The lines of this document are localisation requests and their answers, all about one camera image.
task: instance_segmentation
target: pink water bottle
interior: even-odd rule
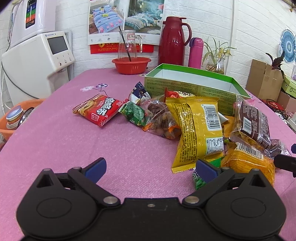
[[[200,38],[192,38],[189,47],[188,67],[200,69],[202,66],[203,40]]]

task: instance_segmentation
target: thermos handle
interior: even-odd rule
[[[140,45],[140,53],[143,52],[143,40],[140,36],[136,35],[136,39],[139,40],[139,45]]]
[[[192,31],[191,31],[191,28],[190,28],[189,24],[187,24],[187,23],[182,23],[182,26],[183,26],[183,25],[187,26],[187,27],[188,27],[188,30],[189,30],[189,38],[188,38],[187,41],[184,43],[184,46],[186,46],[186,45],[189,43],[189,41],[191,40],[191,38],[192,38]]]

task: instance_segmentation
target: green box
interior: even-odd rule
[[[171,91],[184,91],[196,96],[218,97],[218,110],[223,115],[233,115],[236,94],[251,99],[234,78],[206,70],[172,64],[161,64],[145,76],[146,90],[151,97]]]
[[[296,81],[295,80],[292,80],[290,77],[286,76],[284,78],[284,82],[281,87],[287,94],[296,98]]]

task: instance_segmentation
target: glass pitcher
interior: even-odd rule
[[[137,48],[136,39],[139,40],[140,53],[143,50],[143,41],[140,36],[136,36],[134,30],[119,31],[120,42],[118,47],[118,61],[136,61],[137,60]]]

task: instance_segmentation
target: bedding picture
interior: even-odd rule
[[[158,45],[163,9],[164,0],[90,0],[88,44],[118,43],[120,27]]]

